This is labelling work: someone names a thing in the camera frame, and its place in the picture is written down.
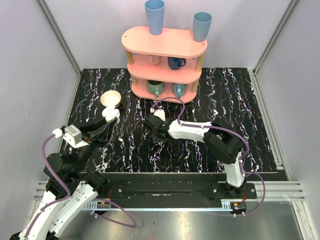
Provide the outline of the light blue butterfly mug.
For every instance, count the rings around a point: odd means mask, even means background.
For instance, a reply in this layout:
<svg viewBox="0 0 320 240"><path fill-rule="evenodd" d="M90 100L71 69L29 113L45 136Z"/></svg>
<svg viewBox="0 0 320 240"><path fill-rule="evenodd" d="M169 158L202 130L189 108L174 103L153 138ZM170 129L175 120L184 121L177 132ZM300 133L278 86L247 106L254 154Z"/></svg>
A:
<svg viewBox="0 0 320 240"><path fill-rule="evenodd" d="M172 84L172 92L178 99L184 96L186 94L186 91L187 91L186 84L181 84L181 83Z"/></svg>

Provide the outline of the blue plastic tumbler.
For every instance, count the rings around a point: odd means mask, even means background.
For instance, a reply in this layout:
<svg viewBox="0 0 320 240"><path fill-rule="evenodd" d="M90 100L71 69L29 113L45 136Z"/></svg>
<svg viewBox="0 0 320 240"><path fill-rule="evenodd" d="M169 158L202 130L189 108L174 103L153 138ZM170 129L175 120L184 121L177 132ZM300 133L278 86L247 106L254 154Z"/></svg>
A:
<svg viewBox="0 0 320 240"><path fill-rule="evenodd" d="M163 31L165 2L162 0L147 0L144 9L150 34L160 35Z"/></svg>
<svg viewBox="0 0 320 240"><path fill-rule="evenodd" d="M207 12L197 12L193 16L193 39L196 42L203 42L206 40L212 22L212 15Z"/></svg>

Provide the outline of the green glazed mug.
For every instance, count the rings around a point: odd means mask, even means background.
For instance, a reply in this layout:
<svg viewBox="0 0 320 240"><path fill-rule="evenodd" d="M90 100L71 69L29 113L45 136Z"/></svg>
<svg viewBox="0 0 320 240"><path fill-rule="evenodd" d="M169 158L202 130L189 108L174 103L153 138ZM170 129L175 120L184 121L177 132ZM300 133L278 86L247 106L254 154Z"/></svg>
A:
<svg viewBox="0 0 320 240"><path fill-rule="evenodd" d="M165 89L165 83L162 81L148 80L147 90L150 94L156 96L157 98Z"/></svg>

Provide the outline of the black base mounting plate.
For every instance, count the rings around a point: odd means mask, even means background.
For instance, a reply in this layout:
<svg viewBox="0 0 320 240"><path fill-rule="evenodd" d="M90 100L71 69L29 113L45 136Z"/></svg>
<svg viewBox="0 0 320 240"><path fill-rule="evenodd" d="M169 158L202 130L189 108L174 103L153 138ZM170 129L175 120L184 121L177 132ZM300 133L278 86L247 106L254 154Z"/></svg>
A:
<svg viewBox="0 0 320 240"><path fill-rule="evenodd" d="M228 209L226 202L257 200L255 185L246 183L241 198L227 196L226 182L216 180L155 180L111 179L104 185L100 198L111 201L124 209Z"/></svg>

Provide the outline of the white earbud case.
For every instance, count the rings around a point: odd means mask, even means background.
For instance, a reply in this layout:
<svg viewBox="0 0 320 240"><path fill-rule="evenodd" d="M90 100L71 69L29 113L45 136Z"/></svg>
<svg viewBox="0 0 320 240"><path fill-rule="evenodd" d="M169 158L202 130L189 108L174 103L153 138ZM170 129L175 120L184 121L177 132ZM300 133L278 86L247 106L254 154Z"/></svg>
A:
<svg viewBox="0 0 320 240"><path fill-rule="evenodd" d="M114 119L118 119L120 117L119 109L115 108L115 106L107 106L102 111L102 116L104 117L107 123L113 121Z"/></svg>

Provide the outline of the cream ceramic bowl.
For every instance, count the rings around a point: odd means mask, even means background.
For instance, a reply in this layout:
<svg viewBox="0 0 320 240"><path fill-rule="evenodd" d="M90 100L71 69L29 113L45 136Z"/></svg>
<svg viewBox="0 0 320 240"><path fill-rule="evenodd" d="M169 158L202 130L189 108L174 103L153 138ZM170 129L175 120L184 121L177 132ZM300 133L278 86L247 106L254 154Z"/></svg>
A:
<svg viewBox="0 0 320 240"><path fill-rule="evenodd" d="M122 100L121 94L116 90L108 90L100 97L100 102L105 107L117 108Z"/></svg>

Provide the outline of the pink mug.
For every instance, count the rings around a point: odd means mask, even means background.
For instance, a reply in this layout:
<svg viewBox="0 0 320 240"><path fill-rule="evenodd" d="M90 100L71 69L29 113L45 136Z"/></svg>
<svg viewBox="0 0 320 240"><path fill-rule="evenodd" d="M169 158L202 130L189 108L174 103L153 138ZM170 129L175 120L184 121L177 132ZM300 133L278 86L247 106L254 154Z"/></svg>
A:
<svg viewBox="0 0 320 240"><path fill-rule="evenodd" d="M149 55L149 63L152 65L159 65L162 57L160 55Z"/></svg>

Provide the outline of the left blue plastic tumbler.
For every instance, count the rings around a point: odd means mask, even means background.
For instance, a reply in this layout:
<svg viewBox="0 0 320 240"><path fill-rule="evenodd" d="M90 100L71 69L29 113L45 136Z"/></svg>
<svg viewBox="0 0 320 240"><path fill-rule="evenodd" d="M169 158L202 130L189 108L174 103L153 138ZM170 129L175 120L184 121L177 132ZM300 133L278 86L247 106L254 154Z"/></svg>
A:
<svg viewBox="0 0 320 240"><path fill-rule="evenodd" d="M162 0L147 0L144 9L150 34L160 35L163 31L165 2Z"/></svg>

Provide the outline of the pink three-tier wooden shelf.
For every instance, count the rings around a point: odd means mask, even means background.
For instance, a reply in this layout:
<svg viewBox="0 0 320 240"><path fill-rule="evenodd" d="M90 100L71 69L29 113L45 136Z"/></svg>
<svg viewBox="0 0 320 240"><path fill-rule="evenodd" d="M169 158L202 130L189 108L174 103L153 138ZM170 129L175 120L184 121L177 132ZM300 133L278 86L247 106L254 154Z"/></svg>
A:
<svg viewBox="0 0 320 240"><path fill-rule="evenodd" d="M175 103L173 84L185 84L187 90L180 99L184 103L195 99L208 47L207 40L197 42L193 39L192 31L185 29L163 28L161 34L153 35L147 26L136 26L123 33L121 43L127 56L131 89L137 97L150 100L165 98L167 102ZM150 64L149 55L161 56L160 64ZM186 65L172 70L168 65L168 57L186 59ZM164 82L165 88L159 97L148 92L148 80Z"/></svg>

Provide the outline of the right blue plastic tumbler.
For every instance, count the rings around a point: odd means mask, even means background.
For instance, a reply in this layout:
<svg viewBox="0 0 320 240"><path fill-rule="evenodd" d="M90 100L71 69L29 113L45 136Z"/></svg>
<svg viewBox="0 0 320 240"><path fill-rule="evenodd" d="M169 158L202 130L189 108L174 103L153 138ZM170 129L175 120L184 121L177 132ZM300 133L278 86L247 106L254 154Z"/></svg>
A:
<svg viewBox="0 0 320 240"><path fill-rule="evenodd" d="M206 40L212 22L212 15L207 12L197 12L193 16L193 39L196 42L203 42Z"/></svg>

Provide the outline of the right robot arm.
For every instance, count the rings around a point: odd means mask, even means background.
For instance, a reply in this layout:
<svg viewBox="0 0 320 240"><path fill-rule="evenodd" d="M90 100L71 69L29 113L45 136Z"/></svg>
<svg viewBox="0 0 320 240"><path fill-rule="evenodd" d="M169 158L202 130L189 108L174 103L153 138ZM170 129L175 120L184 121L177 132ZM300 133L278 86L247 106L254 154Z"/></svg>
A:
<svg viewBox="0 0 320 240"><path fill-rule="evenodd" d="M151 131L155 143L179 139L204 143L212 157L223 164L226 195L235 199L245 195L247 180L241 162L245 140L238 133L214 122L164 119L156 113L149 114L143 125Z"/></svg>

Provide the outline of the aluminium rail frame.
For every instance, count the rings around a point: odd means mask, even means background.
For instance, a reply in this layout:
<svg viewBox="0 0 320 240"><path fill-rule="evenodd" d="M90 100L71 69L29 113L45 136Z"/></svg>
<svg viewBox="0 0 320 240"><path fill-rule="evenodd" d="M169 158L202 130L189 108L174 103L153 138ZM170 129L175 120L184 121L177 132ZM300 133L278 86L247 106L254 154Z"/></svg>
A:
<svg viewBox="0 0 320 240"><path fill-rule="evenodd" d="M305 197L296 182L250 181L244 193L229 193L223 181L111 180L99 190L82 182L64 202L87 211L190 211L247 214L262 202L300 202Z"/></svg>

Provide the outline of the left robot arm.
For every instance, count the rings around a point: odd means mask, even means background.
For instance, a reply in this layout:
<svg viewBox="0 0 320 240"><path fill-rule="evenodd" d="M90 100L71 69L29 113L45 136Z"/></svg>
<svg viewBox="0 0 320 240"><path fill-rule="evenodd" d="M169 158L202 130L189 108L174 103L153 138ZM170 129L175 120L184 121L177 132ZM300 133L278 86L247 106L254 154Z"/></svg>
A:
<svg viewBox="0 0 320 240"><path fill-rule="evenodd" d="M116 122L103 117L86 125L62 126L44 140L43 171L49 180L35 214L12 240L58 240L85 205L108 194L109 181L99 172L81 172L94 150L109 142ZM46 144L52 138L63 138L76 152L46 155Z"/></svg>

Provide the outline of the dark blue mug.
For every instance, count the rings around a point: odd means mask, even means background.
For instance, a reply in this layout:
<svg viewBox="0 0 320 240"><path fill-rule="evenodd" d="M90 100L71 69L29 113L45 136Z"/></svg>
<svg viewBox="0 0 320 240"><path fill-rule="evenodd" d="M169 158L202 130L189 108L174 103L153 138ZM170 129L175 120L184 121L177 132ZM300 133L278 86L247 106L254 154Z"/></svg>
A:
<svg viewBox="0 0 320 240"><path fill-rule="evenodd" d="M179 70L181 67L184 67L187 63L185 58L178 58L178 57L168 57L168 66L171 70Z"/></svg>

